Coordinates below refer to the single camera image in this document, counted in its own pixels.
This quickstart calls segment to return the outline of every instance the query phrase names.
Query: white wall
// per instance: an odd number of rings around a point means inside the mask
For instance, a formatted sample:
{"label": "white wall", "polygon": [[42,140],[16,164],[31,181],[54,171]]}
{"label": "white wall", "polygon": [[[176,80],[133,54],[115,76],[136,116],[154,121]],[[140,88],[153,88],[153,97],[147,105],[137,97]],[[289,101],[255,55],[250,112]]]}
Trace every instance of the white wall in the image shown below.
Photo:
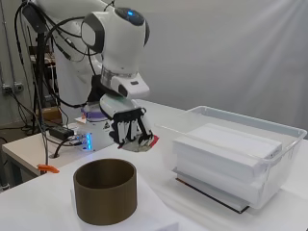
{"label": "white wall", "polygon": [[[27,91],[26,79],[25,79],[19,58],[18,58],[16,43],[15,43],[15,38],[14,38],[14,33],[13,33],[13,17],[20,3],[21,3],[21,0],[3,0],[7,28],[9,32],[10,48],[11,48],[12,55],[13,55],[13,68],[14,68],[15,77],[16,77],[17,82],[23,83],[25,87],[25,91],[19,94],[18,98],[22,103],[24,103],[25,105],[29,107],[30,100],[29,100],[29,93]],[[2,22],[3,22],[2,15],[0,14],[0,23],[1,23],[0,24],[0,63],[3,69],[5,83],[11,85],[13,83],[13,79],[12,79],[12,73],[10,69],[8,48],[7,48],[7,43],[5,40],[4,27],[3,27]],[[32,90],[33,84],[32,84],[32,73],[30,69],[30,62],[27,59],[25,45],[24,45],[23,36],[21,34],[20,27],[19,27],[19,32],[20,32],[19,33],[20,38],[22,40],[22,47],[23,47],[23,54],[24,54],[26,69],[28,72],[28,76],[30,78],[30,87]],[[0,92],[0,125],[13,123],[18,120],[20,120],[20,117],[18,114],[16,103],[9,96],[3,96],[2,91],[1,91]]]}
{"label": "white wall", "polygon": [[147,18],[150,100],[308,129],[308,1],[116,0]]}

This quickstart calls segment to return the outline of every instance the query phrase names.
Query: brown cylinder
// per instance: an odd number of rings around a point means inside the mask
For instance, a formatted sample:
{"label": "brown cylinder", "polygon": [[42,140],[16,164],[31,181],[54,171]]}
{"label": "brown cylinder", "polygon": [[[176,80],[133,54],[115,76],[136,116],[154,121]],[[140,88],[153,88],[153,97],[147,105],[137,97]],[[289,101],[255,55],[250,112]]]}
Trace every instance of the brown cylinder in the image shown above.
{"label": "brown cylinder", "polygon": [[129,162],[104,159],[79,167],[74,174],[77,214],[94,225],[124,221],[137,209],[137,173]]}

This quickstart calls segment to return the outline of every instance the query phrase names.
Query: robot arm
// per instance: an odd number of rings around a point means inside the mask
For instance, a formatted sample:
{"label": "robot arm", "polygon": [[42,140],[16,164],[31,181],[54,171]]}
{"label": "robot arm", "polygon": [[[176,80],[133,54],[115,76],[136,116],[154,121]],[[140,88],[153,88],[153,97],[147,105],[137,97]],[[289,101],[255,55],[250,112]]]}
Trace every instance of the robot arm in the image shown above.
{"label": "robot arm", "polygon": [[[107,7],[100,0],[37,0],[36,5],[55,21],[84,15],[82,22],[70,22],[63,29],[81,39],[54,33],[54,38],[67,51],[72,61],[82,60],[80,50],[89,48],[94,71],[102,86],[98,103],[101,111],[113,121],[110,136],[127,149],[147,150],[157,140],[145,117],[145,109],[133,100],[149,94],[149,87],[139,74],[139,57],[149,37],[149,28],[143,16],[133,10]],[[92,75],[89,59],[74,64],[83,81]]]}

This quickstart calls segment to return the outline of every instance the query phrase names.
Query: table surface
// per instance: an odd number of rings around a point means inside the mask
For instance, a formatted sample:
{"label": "table surface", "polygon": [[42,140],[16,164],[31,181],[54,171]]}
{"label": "table surface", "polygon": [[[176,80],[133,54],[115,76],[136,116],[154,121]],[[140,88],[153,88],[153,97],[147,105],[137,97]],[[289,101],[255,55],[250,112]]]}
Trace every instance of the table surface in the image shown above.
{"label": "table surface", "polygon": [[[152,125],[166,116],[174,116],[181,112],[146,101],[140,101],[140,104],[146,107]],[[74,171],[93,160],[119,158],[136,166],[148,185],[179,218],[181,230],[307,230],[307,150],[308,141],[304,141],[295,159],[290,178],[263,209],[248,209],[238,215],[175,181],[175,173],[164,165],[164,151],[160,149],[159,143],[146,153],[131,153],[112,145],[95,153],[84,154],[84,158],[81,159],[78,156],[80,160],[61,167],[59,174],[47,173],[1,193],[0,204],[1,208],[5,209],[0,210],[0,224],[4,230],[81,230],[70,204],[69,192]],[[71,149],[63,150],[62,156],[70,156],[73,153],[76,152]]]}

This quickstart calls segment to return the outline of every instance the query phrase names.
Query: wire bundle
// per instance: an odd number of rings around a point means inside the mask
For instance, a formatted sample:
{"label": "wire bundle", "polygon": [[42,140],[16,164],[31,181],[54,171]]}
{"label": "wire bundle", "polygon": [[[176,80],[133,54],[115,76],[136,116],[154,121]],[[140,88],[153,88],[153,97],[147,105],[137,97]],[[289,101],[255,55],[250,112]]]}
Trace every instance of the wire bundle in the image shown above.
{"label": "wire bundle", "polygon": [[[65,41],[65,43],[67,45],[69,45],[71,48],[73,48],[75,51],[77,51],[78,53],[80,54],[83,54],[84,57],[82,58],[82,60],[85,58],[85,56],[89,56],[89,59],[90,59],[90,64],[91,64],[91,67],[93,69],[93,73],[95,73],[94,71],[94,68],[92,66],[92,63],[91,63],[91,58],[90,56],[93,56],[93,55],[96,55],[96,53],[93,53],[91,54],[90,53],[90,50],[88,49],[88,52],[87,52],[87,49],[85,52],[83,51],[80,51],[78,50],[75,45],[73,44],[73,42],[70,41],[70,39],[68,38],[65,38],[63,36],[63,34],[67,34],[69,36],[72,36],[72,37],[75,37],[75,38],[78,38],[80,39],[81,36],[80,35],[74,35],[66,30],[64,30],[61,26],[65,25],[67,22],[70,22],[70,21],[75,21],[75,20],[81,20],[81,19],[84,19],[83,16],[79,16],[79,17],[71,17],[71,18],[68,18],[68,19],[65,19],[59,23],[55,23],[42,9],[40,9],[37,5],[35,5],[34,3],[32,3],[31,1],[24,1],[20,6],[19,8],[17,9],[16,13],[15,13],[15,16],[14,16],[14,32],[15,32],[15,38],[16,38],[16,45],[17,45],[17,49],[18,49],[18,53],[19,53],[19,59],[20,59],[20,62],[21,64],[23,65],[23,69],[24,69],[24,72],[25,72],[25,75],[26,75],[26,71],[25,71],[25,68],[24,68],[24,60],[23,60],[23,55],[22,55],[22,50],[21,50],[21,44],[20,44],[20,40],[19,40],[19,35],[18,35],[18,29],[17,29],[17,19],[18,19],[18,16],[21,15],[21,11],[23,10],[23,8],[27,5],[30,5],[31,7],[33,7],[38,13],[39,15],[44,18],[50,25],[51,25],[51,28],[49,28],[48,24],[46,23],[46,28],[48,28],[48,33],[46,34],[45,38],[44,38],[44,43],[43,43],[43,46],[40,48],[40,50],[38,50],[38,53],[37,53],[37,56],[36,56],[36,59],[37,59],[37,64],[38,64],[38,71],[39,71],[39,78],[41,78],[42,80],[42,83],[47,87],[50,95],[53,97],[53,99],[55,101],[58,101],[58,102],[61,102],[63,103],[64,105],[66,105],[67,107],[71,107],[71,108],[81,108],[81,107],[84,107],[86,105],[86,103],[83,103],[83,104],[77,104],[77,105],[73,105],[73,104],[69,104],[67,102],[65,102],[64,100],[61,99],[61,97],[55,93],[54,89],[52,88],[52,86],[50,85],[49,83],[49,80],[48,80],[48,77],[44,74],[44,69],[45,69],[45,63],[44,63],[44,55],[45,55],[45,50],[46,50],[46,47],[47,47],[47,43],[48,43],[48,40],[52,39],[52,41],[55,43],[55,45],[59,48],[59,50],[65,55],[65,57],[69,60],[70,59],[70,56],[62,49],[61,46],[59,46],[59,44],[57,44],[57,42],[54,40],[53,38],[53,33],[54,32],[57,32],[59,34],[59,36]],[[35,88],[36,88],[36,91],[39,92],[39,87],[38,87],[38,83],[37,83],[37,80],[34,78],[34,83],[35,83]],[[39,119],[37,117],[37,115],[35,114],[35,112],[33,112],[32,110],[28,109],[27,107],[25,107],[18,99],[17,97],[12,94],[12,98],[16,101],[17,103],[17,106],[18,106],[18,111],[19,111],[19,114],[20,114],[20,117],[21,119],[23,120],[23,122],[25,123],[25,126],[23,127],[19,127],[19,128],[9,128],[9,129],[22,129],[22,130],[25,130],[27,131],[27,129],[29,129],[29,126],[28,126],[28,120],[27,120],[27,117],[25,115],[25,112],[28,113],[29,115],[32,115],[34,116],[34,118],[36,119],[37,123],[38,123],[38,128],[39,130],[41,131],[41,134],[42,134],[42,137],[43,137],[43,142],[44,142],[44,147],[45,147],[45,164],[48,165],[48,144],[47,144],[47,141],[50,141],[49,139],[47,139],[47,136],[46,136],[46,125],[44,123],[44,119],[42,118],[41,119],[41,124],[39,123]],[[42,107],[41,107],[41,102],[40,102],[40,99],[38,98],[38,109],[40,111],[42,111]],[[64,115],[66,116],[66,126],[68,124],[68,116],[67,114],[64,113]]]}

